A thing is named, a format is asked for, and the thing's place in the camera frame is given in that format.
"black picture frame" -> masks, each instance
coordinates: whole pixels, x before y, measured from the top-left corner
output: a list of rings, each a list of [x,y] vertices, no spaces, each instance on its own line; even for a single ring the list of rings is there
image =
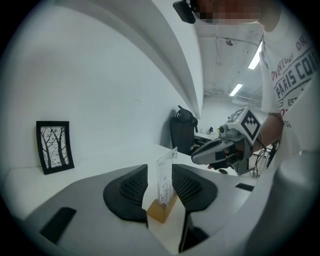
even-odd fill
[[[41,167],[45,175],[75,168],[71,153],[69,131],[68,121],[36,121],[36,143]],[[56,156],[55,162],[53,162],[52,158],[54,151]]]

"office chair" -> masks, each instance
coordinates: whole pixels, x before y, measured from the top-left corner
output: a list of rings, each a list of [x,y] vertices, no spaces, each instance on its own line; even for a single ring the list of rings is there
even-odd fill
[[[198,120],[192,113],[181,106],[175,117],[170,119],[170,133],[172,147],[178,148],[178,152],[191,156],[192,146],[195,142],[195,128]]]

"wooden block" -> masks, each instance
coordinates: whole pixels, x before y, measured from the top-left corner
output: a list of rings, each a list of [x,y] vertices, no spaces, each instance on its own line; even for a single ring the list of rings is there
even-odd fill
[[[154,218],[156,221],[160,223],[165,223],[166,219],[168,218],[177,201],[177,198],[178,195],[176,194],[168,207],[166,207],[164,203],[159,204],[158,199],[156,199],[152,202],[152,204],[146,212],[150,217]]]

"white ceiling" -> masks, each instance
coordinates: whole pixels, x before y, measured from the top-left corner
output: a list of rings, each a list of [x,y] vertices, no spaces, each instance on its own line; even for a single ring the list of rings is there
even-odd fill
[[[261,104],[262,72],[260,64],[249,69],[263,36],[259,24],[211,25],[195,23],[203,65],[203,84],[206,97],[229,95],[237,84],[243,87],[236,94],[238,100]],[[226,44],[232,39],[233,46]]]

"ceiling light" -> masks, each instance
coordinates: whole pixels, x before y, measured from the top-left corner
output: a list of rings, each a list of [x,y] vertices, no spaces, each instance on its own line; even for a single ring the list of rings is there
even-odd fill
[[[258,65],[259,61],[260,61],[260,57],[259,57],[259,53],[261,52],[261,48],[262,48],[262,42],[260,43],[258,50],[256,51],[250,65],[249,65],[249,69],[254,70],[255,67]]]
[[[233,91],[230,93],[230,96],[235,96],[235,94],[240,90],[240,88],[242,87],[243,85],[238,83],[237,86],[233,89]]]

